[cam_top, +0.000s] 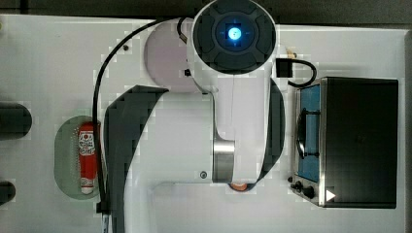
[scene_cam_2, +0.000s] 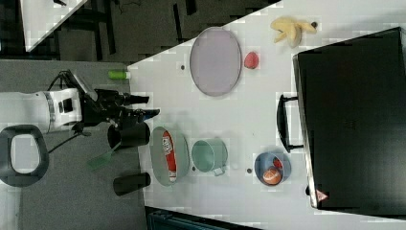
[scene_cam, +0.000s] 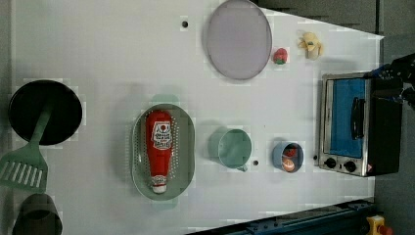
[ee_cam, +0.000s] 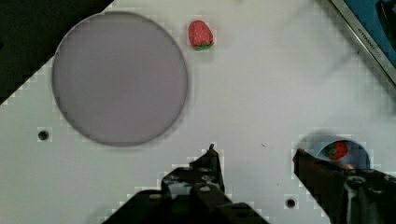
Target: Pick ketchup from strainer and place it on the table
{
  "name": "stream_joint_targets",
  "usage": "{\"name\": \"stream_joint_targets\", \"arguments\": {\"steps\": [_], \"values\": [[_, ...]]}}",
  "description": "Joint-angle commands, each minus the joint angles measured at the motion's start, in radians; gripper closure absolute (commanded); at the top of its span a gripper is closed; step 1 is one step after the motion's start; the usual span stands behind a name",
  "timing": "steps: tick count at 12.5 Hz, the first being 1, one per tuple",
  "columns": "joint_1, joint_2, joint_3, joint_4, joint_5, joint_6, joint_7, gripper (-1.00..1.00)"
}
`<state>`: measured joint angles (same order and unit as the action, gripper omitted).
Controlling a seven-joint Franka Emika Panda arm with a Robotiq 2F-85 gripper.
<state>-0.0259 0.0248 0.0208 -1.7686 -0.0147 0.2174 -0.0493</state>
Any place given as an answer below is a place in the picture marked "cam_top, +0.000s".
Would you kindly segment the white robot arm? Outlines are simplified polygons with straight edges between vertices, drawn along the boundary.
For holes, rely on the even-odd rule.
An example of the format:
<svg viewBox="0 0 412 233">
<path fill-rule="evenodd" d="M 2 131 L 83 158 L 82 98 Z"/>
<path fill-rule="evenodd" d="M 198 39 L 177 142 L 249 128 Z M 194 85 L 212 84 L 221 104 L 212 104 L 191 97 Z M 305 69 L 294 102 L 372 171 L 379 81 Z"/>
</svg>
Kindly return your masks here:
<svg viewBox="0 0 412 233">
<path fill-rule="evenodd" d="M 253 0 L 214 0 L 187 40 L 193 90 L 135 85 L 106 110 L 111 233 L 155 233 L 164 183 L 256 183 L 283 146 L 271 15 Z"/>
</svg>

